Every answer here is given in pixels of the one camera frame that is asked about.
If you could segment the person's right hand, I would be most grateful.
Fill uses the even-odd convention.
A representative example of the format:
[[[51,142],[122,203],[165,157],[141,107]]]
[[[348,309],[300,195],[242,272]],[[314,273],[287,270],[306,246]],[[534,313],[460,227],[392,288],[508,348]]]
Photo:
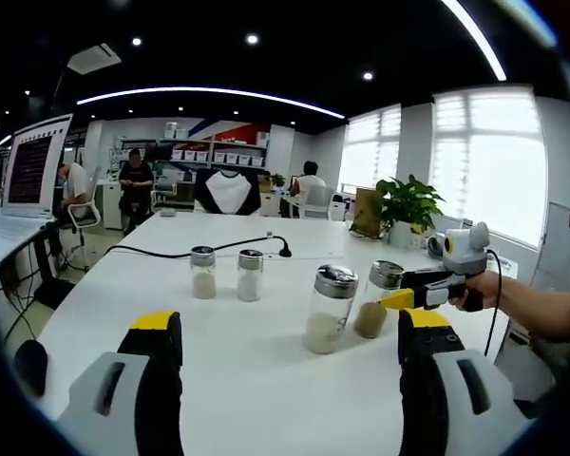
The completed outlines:
[[[492,308],[500,294],[502,277],[495,272],[485,271],[465,281],[465,291],[457,307],[466,312]]]

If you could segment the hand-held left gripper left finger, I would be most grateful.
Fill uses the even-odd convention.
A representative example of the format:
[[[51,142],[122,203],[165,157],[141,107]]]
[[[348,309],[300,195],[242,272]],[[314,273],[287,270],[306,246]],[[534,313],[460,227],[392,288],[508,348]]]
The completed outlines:
[[[57,428],[84,455],[182,455],[181,315],[149,313],[69,387]]]

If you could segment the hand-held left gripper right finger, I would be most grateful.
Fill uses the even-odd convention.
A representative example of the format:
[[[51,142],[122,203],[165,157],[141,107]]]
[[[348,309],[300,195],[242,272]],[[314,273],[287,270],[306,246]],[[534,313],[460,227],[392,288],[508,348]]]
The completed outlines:
[[[502,455],[531,426],[513,386],[439,313],[398,318],[402,455]]]

